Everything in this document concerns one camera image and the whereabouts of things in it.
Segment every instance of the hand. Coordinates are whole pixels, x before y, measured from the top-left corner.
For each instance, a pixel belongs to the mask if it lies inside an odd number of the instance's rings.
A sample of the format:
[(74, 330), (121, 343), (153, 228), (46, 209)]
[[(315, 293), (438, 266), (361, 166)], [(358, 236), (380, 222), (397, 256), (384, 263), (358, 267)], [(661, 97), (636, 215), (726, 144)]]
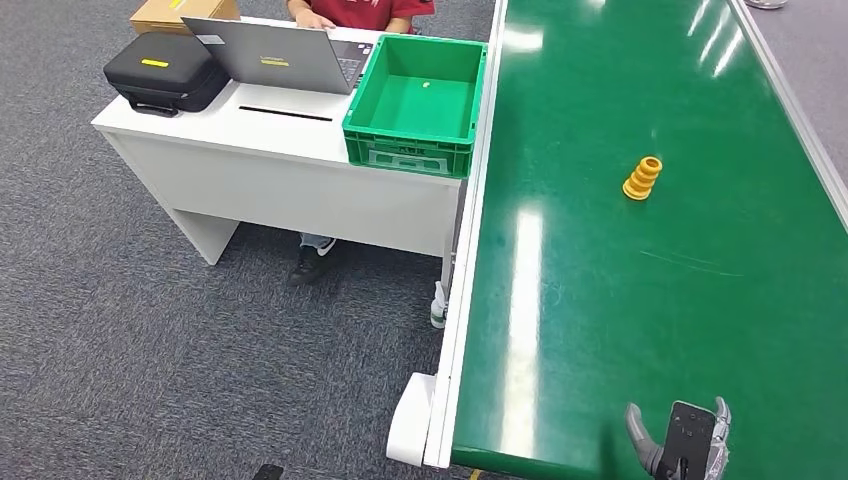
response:
[(298, 12), (295, 21), (297, 22), (297, 26), (302, 28), (336, 28), (336, 24), (308, 8), (304, 8)]

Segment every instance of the laptop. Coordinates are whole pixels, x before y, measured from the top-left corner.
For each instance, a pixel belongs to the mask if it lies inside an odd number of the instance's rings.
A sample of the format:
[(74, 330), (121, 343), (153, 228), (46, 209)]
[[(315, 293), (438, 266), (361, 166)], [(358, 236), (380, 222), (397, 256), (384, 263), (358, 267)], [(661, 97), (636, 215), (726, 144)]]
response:
[(209, 53), (242, 83), (347, 95), (372, 44), (330, 40), (324, 30), (183, 17)]

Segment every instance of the cardboard box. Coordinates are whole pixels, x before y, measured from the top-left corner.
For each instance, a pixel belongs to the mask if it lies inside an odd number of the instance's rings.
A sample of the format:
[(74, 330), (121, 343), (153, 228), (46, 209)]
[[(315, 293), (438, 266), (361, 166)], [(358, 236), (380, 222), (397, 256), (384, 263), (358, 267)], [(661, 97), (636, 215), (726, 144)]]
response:
[(238, 20), (236, 0), (147, 0), (130, 23), (139, 34), (167, 32), (191, 35), (180, 17), (220, 18)]

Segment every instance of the yellow label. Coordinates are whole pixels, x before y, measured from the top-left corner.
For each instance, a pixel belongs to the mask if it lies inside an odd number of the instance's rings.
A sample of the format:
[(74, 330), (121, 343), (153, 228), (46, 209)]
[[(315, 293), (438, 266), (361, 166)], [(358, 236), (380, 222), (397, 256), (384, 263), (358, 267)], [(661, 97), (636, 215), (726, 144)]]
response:
[(144, 65), (150, 65), (151, 67), (160, 67), (160, 68), (168, 68), (170, 65), (168, 62), (163, 62), (161, 60), (151, 60), (149, 58), (142, 58), (141, 63)]
[(285, 61), (282, 58), (276, 57), (259, 57), (259, 61), (262, 62), (263, 65), (274, 65), (276, 67), (288, 67), (289, 62)]

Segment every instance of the yellow rubber part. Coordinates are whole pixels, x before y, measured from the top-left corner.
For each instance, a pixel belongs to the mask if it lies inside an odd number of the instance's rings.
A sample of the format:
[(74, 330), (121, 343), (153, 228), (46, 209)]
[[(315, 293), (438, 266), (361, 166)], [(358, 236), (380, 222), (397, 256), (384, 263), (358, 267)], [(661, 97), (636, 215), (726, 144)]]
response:
[(621, 189), (633, 200), (644, 200), (651, 194), (654, 183), (662, 170), (662, 162), (657, 157), (645, 157), (624, 181)]

